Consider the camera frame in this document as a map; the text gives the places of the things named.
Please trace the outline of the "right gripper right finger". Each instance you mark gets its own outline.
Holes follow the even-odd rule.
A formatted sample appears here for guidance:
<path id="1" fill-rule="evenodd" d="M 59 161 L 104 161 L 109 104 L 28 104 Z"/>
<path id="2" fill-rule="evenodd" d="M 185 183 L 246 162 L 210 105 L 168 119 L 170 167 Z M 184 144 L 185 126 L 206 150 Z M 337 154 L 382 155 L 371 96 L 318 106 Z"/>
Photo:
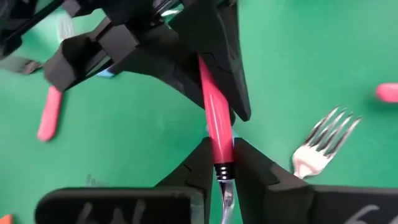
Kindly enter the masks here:
<path id="1" fill-rule="evenodd" d="M 310 185 L 242 138 L 234 156 L 244 224 L 398 224 L 398 189 Z"/>

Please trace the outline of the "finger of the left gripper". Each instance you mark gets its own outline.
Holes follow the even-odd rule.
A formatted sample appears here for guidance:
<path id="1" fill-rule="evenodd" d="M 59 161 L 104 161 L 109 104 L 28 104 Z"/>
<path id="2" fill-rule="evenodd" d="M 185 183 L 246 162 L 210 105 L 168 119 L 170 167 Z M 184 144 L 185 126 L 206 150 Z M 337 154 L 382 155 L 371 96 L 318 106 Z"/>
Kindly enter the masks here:
<path id="1" fill-rule="evenodd" d="M 229 106 L 243 120 L 251 117 L 239 43 L 237 0 L 182 0 L 170 22 L 178 36 L 205 61 Z"/>
<path id="2" fill-rule="evenodd" d="M 166 25 L 133 31 L 103 20 L 93 31 L 63 40 L 44 75 L 57 90 L 67 91 L 104 68 L 115 75 L 152 76 L 204 106 L 197 54 Z"/>

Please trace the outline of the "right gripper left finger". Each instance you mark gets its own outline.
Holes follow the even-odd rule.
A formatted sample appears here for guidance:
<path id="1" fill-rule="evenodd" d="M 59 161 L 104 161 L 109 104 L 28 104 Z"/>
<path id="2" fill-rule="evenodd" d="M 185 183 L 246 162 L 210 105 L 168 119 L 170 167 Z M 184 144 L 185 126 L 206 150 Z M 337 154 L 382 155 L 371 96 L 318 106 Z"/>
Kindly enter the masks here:
<path id="1" fill-rule="evenodd" d="M 211 141 L 201 143 L 153 187 L 74 187 L 43 196 L 36 224 L 209 224 Z"/>

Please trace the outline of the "green table mat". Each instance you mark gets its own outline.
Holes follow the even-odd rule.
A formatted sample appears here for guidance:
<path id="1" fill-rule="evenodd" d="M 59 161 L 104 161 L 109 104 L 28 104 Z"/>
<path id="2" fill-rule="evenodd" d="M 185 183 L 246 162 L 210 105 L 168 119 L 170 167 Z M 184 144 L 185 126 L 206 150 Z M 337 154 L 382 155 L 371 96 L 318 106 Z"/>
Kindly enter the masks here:
<path id="1" fill-rule="evenodd" d="M 285 169 L 315 123 L 340 105 L 361 122 L 312 184 L 398 187 L 398 0 L 239 0 L 252 109 L 236 133 Z M 34 224 L 62 187 L 150 187 L 206 136 L 201 108 L 161 81 L 93 77 L 63 98 L 57 135 L 37 139 L 48 83 L 0 70 L 0 217 Z"/>

